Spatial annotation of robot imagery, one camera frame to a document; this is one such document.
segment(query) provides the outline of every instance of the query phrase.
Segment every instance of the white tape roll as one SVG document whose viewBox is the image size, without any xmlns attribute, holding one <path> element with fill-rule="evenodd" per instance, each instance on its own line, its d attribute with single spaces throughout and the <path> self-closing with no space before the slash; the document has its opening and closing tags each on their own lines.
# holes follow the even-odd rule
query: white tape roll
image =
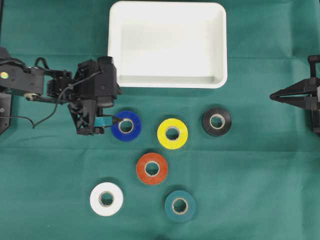
<svg viewBox="0 0 320 240">
<path fill-rule="evenodd" d="M 112 196 L 112 203 L 110 205 L 104 205 L 102 203 L 102 195 L 110 194 Z M 112 216 L 117 213 L 124 202 L 124 195 L 121 189 L 111 183 L 103 182 L 95 186 L 90 195 L 90 205 L 92 210 L 100 216 Z"/>
</svg>

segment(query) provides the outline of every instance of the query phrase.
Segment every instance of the teal tape roll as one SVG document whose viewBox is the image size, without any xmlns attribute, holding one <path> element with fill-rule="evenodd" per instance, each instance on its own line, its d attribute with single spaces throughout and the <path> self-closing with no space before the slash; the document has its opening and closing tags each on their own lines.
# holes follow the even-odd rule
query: teal tape roll
<svg viewBox="0 0 320 240">
<path fill-rule="evenodd" d="M 97 116 L 94 120 L 94 127 L 111 127 L 112 123 L 112 116 Z"/>
<path fill-rule="evenodd" d="M 185 209 L 177 211 L 174 208 L 176 201 L 184 201 Z M 196 211 L 196 203 L 193 197 L 186 191 L 173 191 L 168 195 L 164 203 L 166 215 L 177 223 L 183 223 L 190 220 Z"/>
</svg>

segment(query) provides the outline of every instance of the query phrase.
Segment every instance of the yellow tape roll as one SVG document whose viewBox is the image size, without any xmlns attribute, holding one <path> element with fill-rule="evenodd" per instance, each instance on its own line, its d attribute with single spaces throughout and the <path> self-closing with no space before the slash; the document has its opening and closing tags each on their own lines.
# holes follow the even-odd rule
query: yellow tape roll
<svg viewBox="0 0 320 240">
<path fill-rule="evenodd" d="M 169 129 L 176 129 L 178 131 L 177 139 L 170 140 L 167 138 L 166 133 Z M 183 121 L 176 118 L 169 118 L 159 125 L 157 136 L 159 143 L 166 149 L 179 149 L 188 139 L 188 128 Z"/>
</svg>

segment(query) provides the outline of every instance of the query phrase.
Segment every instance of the orange tape roll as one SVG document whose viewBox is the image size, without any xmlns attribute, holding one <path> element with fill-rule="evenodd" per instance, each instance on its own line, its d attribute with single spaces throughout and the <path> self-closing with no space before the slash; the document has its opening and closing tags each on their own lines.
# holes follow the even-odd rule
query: orange tape roll
<svg viewBox="0 0 320 240">
<path fill-rule="evenodd" d="M 154 163 L 158 167 L 158 171 L 150 175 L 147 172 L 147 165 Z M 168 174 L 168 164 L 166 159 L 158 153 L 150 152 L 143 155 L 136 164 L 136 174 L 138 178 L 145 184 L 156 185 L 161 183 Z"/>
</svg>

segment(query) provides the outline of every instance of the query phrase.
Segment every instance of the blue tape roll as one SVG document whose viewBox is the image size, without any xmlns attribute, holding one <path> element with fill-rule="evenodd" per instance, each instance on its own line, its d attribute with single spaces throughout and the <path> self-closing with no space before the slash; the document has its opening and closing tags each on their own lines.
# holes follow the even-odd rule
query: blue tape roll
<svg viewBox="0 0 320 240">
<path fill-rule="evenodd" d="M 186 203 L 186 208 L 183 212 L 176 212 L 174 210 L 174 203 L 176 200 L 183 200 Z M 168 195 L 164 203 L 164 210 L 166 215 L 177 223 L 183 223 L 192 218 L 196 211 L 196 203 L 194 198 L 186 191 L 173 191 Z"/>
<path fill-rule="evenodd" d="M 116 115 L 121 119 L 130 119 L 132 121 L 133 128 L 129 132 L 122 132 L 120 130 L 119 124 L 117 123 L 111 127 L 111 131 L 113 135 L 124 142 L 131 141 L 137 138 L 141 132 L 141 121 L 139 117 L 132 111 L 121 111 Z"/>
</svg>

